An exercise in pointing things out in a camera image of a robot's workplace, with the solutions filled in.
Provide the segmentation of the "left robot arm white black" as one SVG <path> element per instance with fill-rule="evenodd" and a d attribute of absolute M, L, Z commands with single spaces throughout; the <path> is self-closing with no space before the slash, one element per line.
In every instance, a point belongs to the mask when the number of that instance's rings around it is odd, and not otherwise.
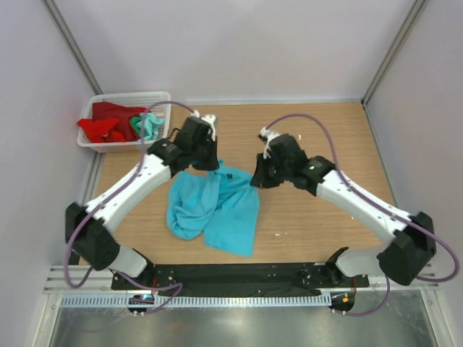
<path fill-rule="evenodd" d="M 152 262 L 119 244 L 112 233 L 154 189 L 189 167 L 200 171 L 218 168 L 216 116 L 194 113 L 187 117 L 173 140 L 155 141 L 140 162 L 106 192 L 84 205 L 69 205 L 65 212 L 67 251 L 79 254 L 94 270 L 115 270 L 136 288 L 147 288 L 153 280 Z"/>

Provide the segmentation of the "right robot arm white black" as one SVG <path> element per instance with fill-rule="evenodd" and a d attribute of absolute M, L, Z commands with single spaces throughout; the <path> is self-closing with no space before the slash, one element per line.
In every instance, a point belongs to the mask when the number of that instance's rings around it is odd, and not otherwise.
<path fill-rule="evenodd" d="M 369 228 L 382 242 L 369 249 L 344 247 L 327 261 L 326 277 L 343 286 L 356 275 L 381 275 L 408 286 L 436 254 L 435 241 L 409 226 L 414 223 L 433 231 L 433 220 L 424 212 L 416 215 L 400 210 L 369 193 L 349 178 L 341 179 L 335 165 L 323 156 L 308 158 L 296 139 L 262 129 L 264 151 L 256 157 L 251 186 L 270 189 L 290 182 L 340 207 Z"/>

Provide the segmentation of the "blue t shirt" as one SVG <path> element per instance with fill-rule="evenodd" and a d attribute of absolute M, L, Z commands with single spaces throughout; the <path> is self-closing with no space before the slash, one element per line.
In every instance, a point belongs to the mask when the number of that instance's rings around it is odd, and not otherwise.
<path fill-rule="evenodd" d="M 179 173 L 169 190 L 168 229 L 179 239 L 202 235 L 207 247 L 251 257 L 260 209 L 251 178 L 222 160 L 218 169 L 205 176 Z"/>

